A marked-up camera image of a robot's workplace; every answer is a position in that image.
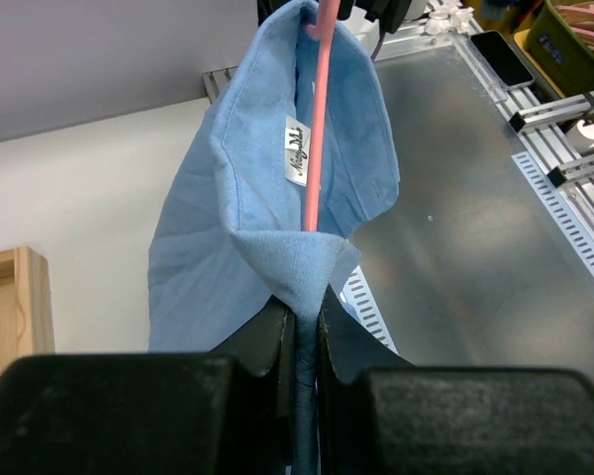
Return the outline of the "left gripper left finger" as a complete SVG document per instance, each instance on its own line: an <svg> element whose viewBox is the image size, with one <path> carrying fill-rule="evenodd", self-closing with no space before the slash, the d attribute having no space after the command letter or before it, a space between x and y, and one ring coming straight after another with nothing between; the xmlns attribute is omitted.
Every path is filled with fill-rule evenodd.
<svg viewBox="0 0 594 475"><path fill-rule="evenodd" d="M20 358L0 376L0 474L281 474L294 349L270 299L208 352Z"/></svg>

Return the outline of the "light blue shirt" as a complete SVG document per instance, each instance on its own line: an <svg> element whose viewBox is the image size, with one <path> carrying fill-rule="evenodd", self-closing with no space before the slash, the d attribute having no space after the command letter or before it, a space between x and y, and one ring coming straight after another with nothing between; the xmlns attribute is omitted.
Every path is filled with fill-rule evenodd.
<svg viewBox="0 0 594 475"><path fill-rule="evenodd" d="M206 112L164 201L148 252L153 351L206 351L269 298L296 317L292 470L319 468L317 320L360 254L350 236L388 211L400 172L374 64L337 26L332 42L318 226L303 229L308 164L287 154L312 128L317 6L291 1L259 27L235 76Z"/></svg>

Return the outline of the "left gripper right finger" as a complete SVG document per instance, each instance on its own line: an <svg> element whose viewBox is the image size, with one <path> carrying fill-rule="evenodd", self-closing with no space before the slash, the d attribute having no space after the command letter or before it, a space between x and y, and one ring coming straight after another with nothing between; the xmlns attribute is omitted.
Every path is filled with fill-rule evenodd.
<svg viewBox="0 0 594 475"><path fill-rule="evenodd" d="M579 372L416 366L333 291L318 356L325 474L594 474L594 384Z"/></svg>

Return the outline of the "pink wire hanger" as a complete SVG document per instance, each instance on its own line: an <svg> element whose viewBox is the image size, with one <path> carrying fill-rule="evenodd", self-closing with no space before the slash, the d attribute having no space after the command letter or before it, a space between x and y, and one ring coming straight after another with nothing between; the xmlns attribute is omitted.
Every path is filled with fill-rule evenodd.
<svg viewBox="0 0 594 475"><path fill-rule="evenodd" d="M318 227L329 68L340 5L340 0L320 1L316 23L307 30L319 42L319 49L303 224L306 232L315 232Z"/></svg>

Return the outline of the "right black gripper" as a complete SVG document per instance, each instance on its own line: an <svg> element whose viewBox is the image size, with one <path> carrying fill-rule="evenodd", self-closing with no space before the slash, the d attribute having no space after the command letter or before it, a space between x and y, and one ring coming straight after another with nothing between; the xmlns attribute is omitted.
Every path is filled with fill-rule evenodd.
<svg viewBox="0 0 594 475"><path fill-rule="evenodd" d="M337 19L347 20L353 7L364 12L365 20L377 21L381 34L394 34L403 23L416 19L412 0L342 0Z"/></svg>

